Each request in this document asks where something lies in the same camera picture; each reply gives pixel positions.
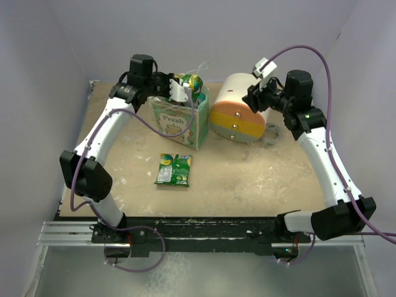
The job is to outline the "green cake paper bag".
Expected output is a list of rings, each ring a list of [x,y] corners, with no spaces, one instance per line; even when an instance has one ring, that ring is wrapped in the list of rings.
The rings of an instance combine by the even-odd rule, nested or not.
[[[207,62],[203,62],[197,69],[186,73],[198,74],[209,67]],[[179,76],[176,74],[174,80],[179,82]],[[203,93],[205,100],[197,105],[195,103],[198,94]],[[158,130],[170,139],[189,147],[193,150],[199,150],[208,133],[209,133],[209,88],[203,84],[199,93],[192,93],[189,101],[178,103],[170,98],[151,97],[149,99]]]

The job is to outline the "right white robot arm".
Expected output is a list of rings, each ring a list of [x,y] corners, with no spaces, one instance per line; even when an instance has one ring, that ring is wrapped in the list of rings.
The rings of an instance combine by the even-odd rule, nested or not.
[[[325,241],[362,231],[376,203],[372,197],[363,197],[343,165],[334,168],[332,162],[338,160],[337,151],[332,139],[326,136],[329,130],[324,113],[312,105],[310,73],[288,72],[282,88],[277,87],[279,80],[272,72],[254,70],[252,74],[258,83],[248,88],[243,102],[254,113],[270,108],[282,114],[286,128],[311,162],[325,201],[325,208],[320,211],[295,210],[278,215],[276,237],[289,242],[297,232],[304,232]]]

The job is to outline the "green Fox's back-side packet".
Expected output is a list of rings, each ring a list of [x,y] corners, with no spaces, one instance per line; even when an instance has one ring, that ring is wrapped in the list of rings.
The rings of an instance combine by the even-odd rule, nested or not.
[[[179,76],[179,84],[183,87],[187,87],[195,94],[201,91],[204,83],[198,74],[187,73]]]

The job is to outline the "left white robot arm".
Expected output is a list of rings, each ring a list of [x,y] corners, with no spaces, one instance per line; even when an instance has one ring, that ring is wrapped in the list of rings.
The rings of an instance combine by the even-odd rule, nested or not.
[[[133,55],[128,71],[111,88],[90,132],[73,151],[65,150],[59,157],[64,182],[70,190],[70,210],[90,207],[97,217],[93,232],[108,241],[120,243],[127,237],[126,215],[111,196],[113,179],[105,169],[108,154],[121,130],[148,97],[169,95],[173,77],[159,72],[152,56]]]

